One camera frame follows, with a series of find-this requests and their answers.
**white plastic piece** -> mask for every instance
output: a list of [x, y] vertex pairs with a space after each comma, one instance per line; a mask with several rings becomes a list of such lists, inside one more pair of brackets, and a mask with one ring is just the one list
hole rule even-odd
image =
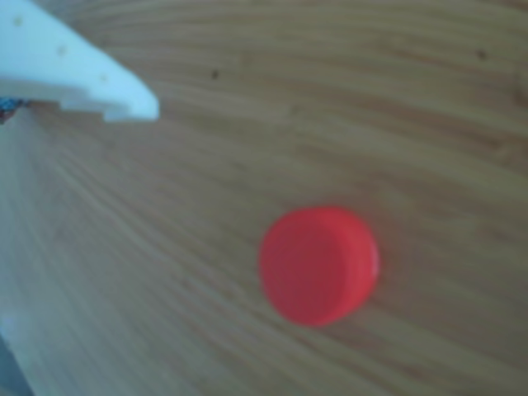
[[0, 0], [0, 97], [57, 101], [106, 121], [159, 115], [139, 78], [27, 0]]

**small hole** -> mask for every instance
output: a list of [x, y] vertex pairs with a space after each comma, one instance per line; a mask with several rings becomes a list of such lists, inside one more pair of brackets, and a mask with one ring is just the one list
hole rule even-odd
[[483, 49], [478, 49], [477, 50], [477, 56], [482, 61], [488, 59], [488, 53], [486, 51], [484, 51]]
[[57, 49], [57, 54], [59, 56], [65, 56], [68, 53], [68, 47], [66, 45], [61, 45]]

